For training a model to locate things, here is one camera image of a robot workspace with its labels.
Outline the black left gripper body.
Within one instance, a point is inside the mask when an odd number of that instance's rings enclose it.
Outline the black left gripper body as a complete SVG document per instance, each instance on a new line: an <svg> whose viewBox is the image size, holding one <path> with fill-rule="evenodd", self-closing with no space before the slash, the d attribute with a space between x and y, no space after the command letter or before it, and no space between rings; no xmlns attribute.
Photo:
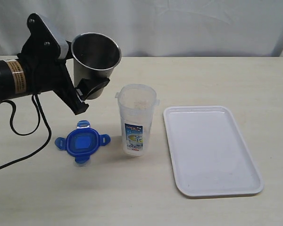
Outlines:
<svg viewBox="0 0 283 226"><path fill-rule="evenodd" d="M70 51L65 59L58 59L60 47L39 15L29 15L30 36L17 55L29 69L30 89L38 94L53 91L75 115L84 113L89 105L79 97L66 67L66 61L72 58Z"/></svg>

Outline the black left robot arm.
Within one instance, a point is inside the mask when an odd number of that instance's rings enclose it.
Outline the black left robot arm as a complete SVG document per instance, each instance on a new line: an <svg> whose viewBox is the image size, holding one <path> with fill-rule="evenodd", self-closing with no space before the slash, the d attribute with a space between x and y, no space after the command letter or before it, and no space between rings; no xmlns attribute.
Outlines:
<svg viewBox="0 0 283 226"><path fill-rule="evenodd" d="M27 19L28 40L16 59L0 60L0 104L53 91L75 115L89 107L85 100L106 87L108 78L81 79L75 86L66 67L74 57L67 41L50 20L37 13Z"/></svg>

